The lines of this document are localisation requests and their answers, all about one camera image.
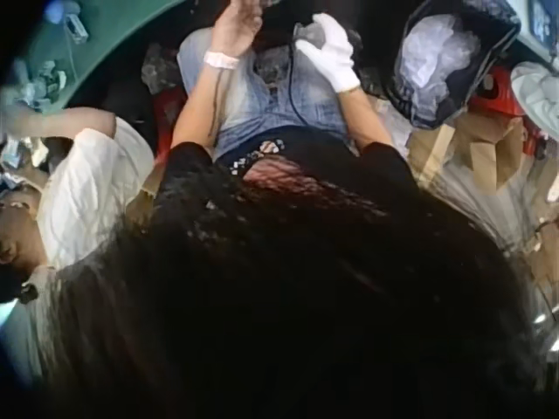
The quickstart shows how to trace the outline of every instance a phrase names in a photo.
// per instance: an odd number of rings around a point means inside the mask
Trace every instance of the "white shirt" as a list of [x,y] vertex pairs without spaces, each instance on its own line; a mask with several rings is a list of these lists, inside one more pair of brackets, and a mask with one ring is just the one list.
[[108,238],[154,167],[146,141],[117,118],[114,139],[85,129],[52,175],[38,210],[48,263],[62,269]]

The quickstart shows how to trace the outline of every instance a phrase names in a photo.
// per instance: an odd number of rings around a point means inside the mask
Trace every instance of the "black top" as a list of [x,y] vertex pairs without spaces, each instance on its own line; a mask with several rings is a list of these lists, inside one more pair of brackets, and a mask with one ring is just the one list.
[[[258,135],[221,156],[215,164],[242,177],[256,161],[267,155],[281,155],[316,179],[365,196],[366,191],[355,190],[352,185],[355,173],[354,176],[343,175],[348,166],[362,171],[363,175],[383,178],[400,189],[418,190],[407,162],[394,148],[372,143],[357,156],[339,138],[307,127],[281,127]],[[208,153],[197,144],[187,142],[173,148],[160,192],[169,188],[173,180],[200,173],[213,164]]]

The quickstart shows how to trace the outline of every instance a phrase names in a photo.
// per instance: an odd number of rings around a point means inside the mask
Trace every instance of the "blue jeans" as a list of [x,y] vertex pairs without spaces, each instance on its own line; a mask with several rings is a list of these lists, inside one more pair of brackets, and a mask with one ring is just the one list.
[[[210,42],[211,29],[207,28],[193,32],[181,45],[178,64],[188,94],[196,85]],[[305,126],[289,99],[289,78],[281,81],[276,93],[271,93],[253,70],[255,58],[255,52],[248,51],[233,75],[224,123],[217,135],[216,159],[270,129]],[[347,127],[332,86],[303,53],[295,51],[293,61],[291,94],[299,114],[308,125],[347,139]]]

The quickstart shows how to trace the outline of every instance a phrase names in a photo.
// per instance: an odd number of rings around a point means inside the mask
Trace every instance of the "black bag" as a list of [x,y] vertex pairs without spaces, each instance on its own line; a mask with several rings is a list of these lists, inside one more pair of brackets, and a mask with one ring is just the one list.
[[[400,73],[404,40],[422,19],[435,15],[454,15],[461,19],[463,30],[471,31],[480,39],[480,50],[470,65],[453,72],[446,84],[450,94],[438,105],[435,120],[418,116],[412,103],[413,87]],[[411,125],[436,129],[460,113],[477,86],[487,75],[500,54],[518,37],[521,21],[506,0],[427,0],[410,17],[396,61],[394,74],[383,81],[383,89],[392,105]]]

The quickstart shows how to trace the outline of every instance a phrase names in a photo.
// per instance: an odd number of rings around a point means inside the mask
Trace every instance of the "wristband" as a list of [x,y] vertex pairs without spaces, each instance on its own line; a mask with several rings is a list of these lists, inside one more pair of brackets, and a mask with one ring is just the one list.
[[204,63],[215,68],[224,68],[225,70],[235,70],[238,65],[238,59],[229,57],[222,52],[207,51],[204,55]]

